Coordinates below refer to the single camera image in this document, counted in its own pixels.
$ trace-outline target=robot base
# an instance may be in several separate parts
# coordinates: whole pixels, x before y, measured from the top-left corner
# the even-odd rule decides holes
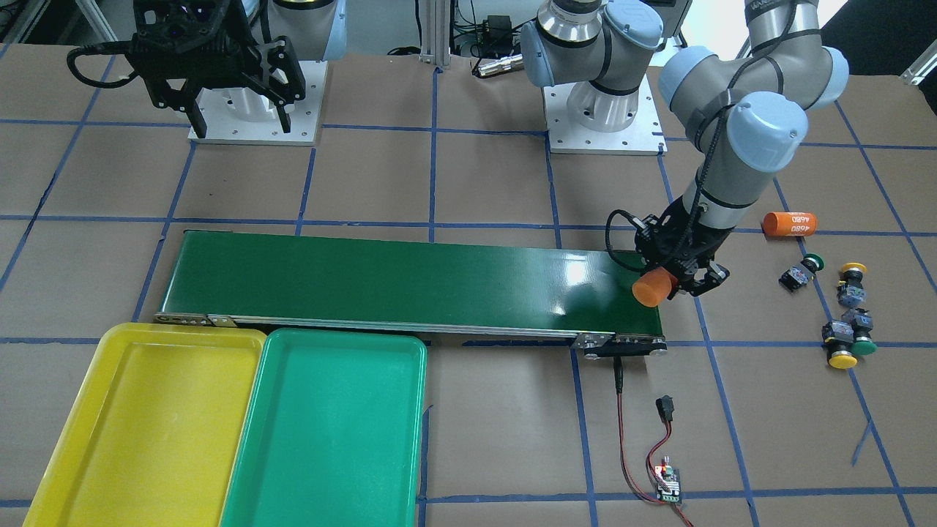
[[[559,154],[612,154],[620,156],[656,156],[667,151],[661,121],[654,107],[647,76],[641,81],[641,105],[632,124],[620,132],[599,132],[573,121],[566,110],[566,99],[575,83],[543,89],[546,124],[550,130],[550,150]]]
[[[322,99],[325,95],[327,62],[301,61],[305,76],[305,99],[295,103],[290,112],[290,133],[283,133],[279,120],[248,122],[239,119],[228,108],[228,100],[221,93],[202,90],[199,104],[205,116],[208,132],[199,139],[194,130],[188,138],[196,143],[209,144],[282,144],[314,146],[319,133]]]

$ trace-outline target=tiled floor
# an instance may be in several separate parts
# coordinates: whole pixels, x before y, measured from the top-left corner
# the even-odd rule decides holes
[[[184,229],[599,249],[612,208],[660,214],[701,158],[660,102],[666,156],[550,156],[523,74],[376,56],[332,65],[315,151],[195,146],[139,82],[86,88],[65,52],[0,49],[2,527],[22,522],[97,339],[156,311]],[[638,469],[662,434],[654,399],[672,395],[664,450],[696,525],[937,525],[935,167],[920,93],[853,78],[720,250],[730,280],[662,307],[672,351],[626,361],[626,446]],[[783,207],[821,230],[766,240],[759,218]],[[778,275],[807,250],[829,268],[784,293]],[[848,261],[870,268],[881,348],[843,372],[818,341]],[[432,344],[417,525],[678,525],[625,486],[609,362],[536,341]]]

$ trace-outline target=metal post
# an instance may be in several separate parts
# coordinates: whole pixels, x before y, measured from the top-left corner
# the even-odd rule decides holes
[[[75,4],[78,5],[78,9],[82,11],[91,28],[95,30],[98,38],[106,42],[115,42],[117,40],[111,25],[104,18],[104,13],[101,12],[101,8],[97,6],[95,0],[75,0]]]
[[[450,0],[421,0],[420,16],[423,19],[420,60],[426,64],[448,68],[450,63],[449,28],[452,25]]]
[[[921,56],[904,70],[901,79],[905,84],[917,86],[934,68],[937,68],[937,40],[934,40]]]

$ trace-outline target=orange cylinder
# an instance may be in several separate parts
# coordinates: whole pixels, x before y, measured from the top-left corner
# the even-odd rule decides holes
[[[644,274],[632,286],[634,298],[643,306],[656,308],[670,295],[677,278],[663,267]]]
[[[768,236],[809,236],[817,230],[817,217],[810,212],[769,212],[762,230]]]

